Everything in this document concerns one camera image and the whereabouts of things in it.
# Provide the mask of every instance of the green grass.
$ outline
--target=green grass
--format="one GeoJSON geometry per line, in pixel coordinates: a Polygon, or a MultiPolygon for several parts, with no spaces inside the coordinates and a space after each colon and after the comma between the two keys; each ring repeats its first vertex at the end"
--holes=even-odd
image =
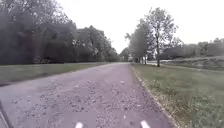
{"type": "Polygon", "coordinates": [[[133,65],[181,127],[224,127],[224,72],[133,65]]]}
{"type": "Polygon", "coordinates": [[[80,70],[104,63],[80,64],[43,64],[43,65],[10,65],[0,66],[0,85],[9,82],[34,79],[69,71],[80,70]]]}

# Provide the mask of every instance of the tree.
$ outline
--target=tree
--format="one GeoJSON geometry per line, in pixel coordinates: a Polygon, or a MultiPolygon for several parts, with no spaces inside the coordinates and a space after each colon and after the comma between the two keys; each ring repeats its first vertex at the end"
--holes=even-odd
{"type": "Polygon", "coordinates": [[[122,58],[123,61],[128,62],[129,54],[130,54],[130,50],[128,47],[126,47],[120,53],[120,57],[122,58]]]}
{"type": "Polygon", "coordinates": [[[103,31],[77,29],[55,0],[1,0],[0,19],[0,64],[117,60],[103,31]]]}
{"type": "Polygon", "coordinates": [[[134,58],[138,59],[138,62],[144,57],[146,64],[148,51],[151,50],[154,41],[152,37],[151,31],[143,19],[140,20],[133,34],[126,35],[126,38],[130,40],[130,52],[134,58]]]}
{"type": "Polygon", "coordinates": [[[150,10],[149,14],[146,15],[146,22],[155,39],[157,66],[160,67],[160,52],[165,43],[170,43],[173,40],[173,34],[176,32],[177,26],[174,24],[171,15],[160,8],[150,10]]]}

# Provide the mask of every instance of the asphalt road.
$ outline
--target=asphalt road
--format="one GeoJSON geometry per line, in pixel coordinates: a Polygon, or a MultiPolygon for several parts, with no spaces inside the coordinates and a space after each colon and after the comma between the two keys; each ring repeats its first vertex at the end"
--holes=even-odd
{"type": "Polygon", "coordinates": [[[1,87],[0,100],[14,128],[172,127],[125,63],[1,87]]]}

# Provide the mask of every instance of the foliage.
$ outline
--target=foliage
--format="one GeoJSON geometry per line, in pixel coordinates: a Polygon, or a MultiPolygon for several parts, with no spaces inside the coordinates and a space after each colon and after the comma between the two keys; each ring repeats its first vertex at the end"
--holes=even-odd
{"type": "Polygon", "coordinates": [[[129,49],[135,58],[157,55],[157,66],[160,66],[160,53],[168,47],[178,46],[181,40],[173,36],[177,26],[166,10],[151,9],[144,19],[140,19],[133,34],[126,34],[130,39],[129,49]]]}
{"type": "Polygon", "coordinates": [[[119,55],[121,58],[121,61],[128,62],[129,54],[130,54],[129,48],[128,47],[124,48],[119,55]]]}
{"type": "Polygon", "coordinates": [[[210,42],[199,42],[198,44],[185,44],[166,48],[161,54],[161,59],[222,56],[224,55],[223,49],[224,39],[216,38],[210,42]]]}
{"type": "Polygon", "coordinates": [[[0,1],[0,64],[116,59],[103,31],[77,30],[55,0],[0,1]]]}

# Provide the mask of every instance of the overcast sky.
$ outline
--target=overcast sky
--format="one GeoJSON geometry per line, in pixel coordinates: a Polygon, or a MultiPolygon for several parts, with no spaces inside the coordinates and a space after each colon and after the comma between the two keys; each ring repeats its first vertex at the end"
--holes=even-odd
{"type": "Polygon", "coordinates": [[[179,26],[178,37],[184,43],[224,37],[223,0],[57,0],[78,28],[103,30],[120,53],[128,46],[124,36],[132,33],[138,20],[151,7],[166,9],[179,26]]]}

